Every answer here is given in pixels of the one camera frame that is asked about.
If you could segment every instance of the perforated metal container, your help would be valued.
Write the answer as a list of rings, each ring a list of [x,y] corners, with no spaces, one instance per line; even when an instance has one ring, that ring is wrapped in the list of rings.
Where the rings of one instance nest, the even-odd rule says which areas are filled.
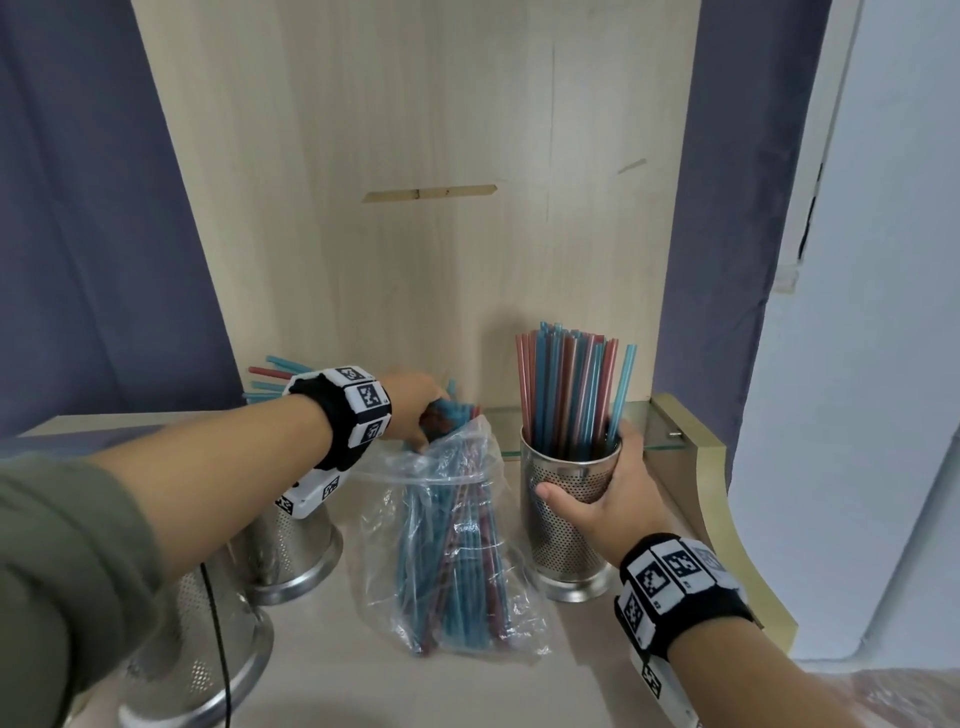
[[[610,485],[620,446],[607,457],[587,462],[540,454],[521,437],[520,506],[530,541],[535,577],[558,601],[587,601],[605,592],[611,568],[583,535],[556,516],[535,493],[538,483],[556,483],[584,503],[599,500]]]
[[[233,709],[250,694],[274,647],[270,619],[243,595],[224,550],[206,561],[227,657]],[[121,681],[124,728],[207,728],[227,714],[213,616],[199,569],[159,596],[159,625]]]
[[[270,506],[230,540],[229,552],[253,604],[282,604],[306,594],[340,561],[344,540],[321,505],[305,519]]]

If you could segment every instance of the forearm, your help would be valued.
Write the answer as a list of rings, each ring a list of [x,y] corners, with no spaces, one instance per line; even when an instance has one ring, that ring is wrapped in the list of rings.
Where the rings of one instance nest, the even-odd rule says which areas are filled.
[[[293,395],[166,427],[90,460],[131,492],[175,578],[323,460],[330,439],[324,411]]]
[[[668,657],[708,728],[859,728],[823,683],[745,619],[698,624]]]

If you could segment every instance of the wooden board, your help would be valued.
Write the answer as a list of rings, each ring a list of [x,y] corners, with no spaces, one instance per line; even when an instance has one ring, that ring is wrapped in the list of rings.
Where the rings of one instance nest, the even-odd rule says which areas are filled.
[[[699,0],[133,5],[241,371],[516,404],[547,319],[639,344],[649,397]]]

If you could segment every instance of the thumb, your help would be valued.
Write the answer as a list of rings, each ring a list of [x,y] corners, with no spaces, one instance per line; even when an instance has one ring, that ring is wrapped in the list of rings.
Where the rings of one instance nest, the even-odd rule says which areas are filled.
[[[417,430],[410,436],[407,444],[423,455],[423,451],[427,449],[428,445],[430,445],[430,441],[426,439],[426,435],[423,434],[423,430],[418,427]]]
[[[541,483],[537,486],[537,495],[550,507],[550,510],[570,522],[578,529],[589,527],[593,520],[594,506],[582,503],[555,483]]]

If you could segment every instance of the sleeve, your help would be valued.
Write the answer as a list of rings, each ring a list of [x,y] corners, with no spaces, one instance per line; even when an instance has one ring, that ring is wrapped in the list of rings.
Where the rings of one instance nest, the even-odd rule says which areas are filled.
[[[0,705],[12,724],[56,724],[132,652],[161,577],[151,527],[111,474],[37,455],[0,464]]]

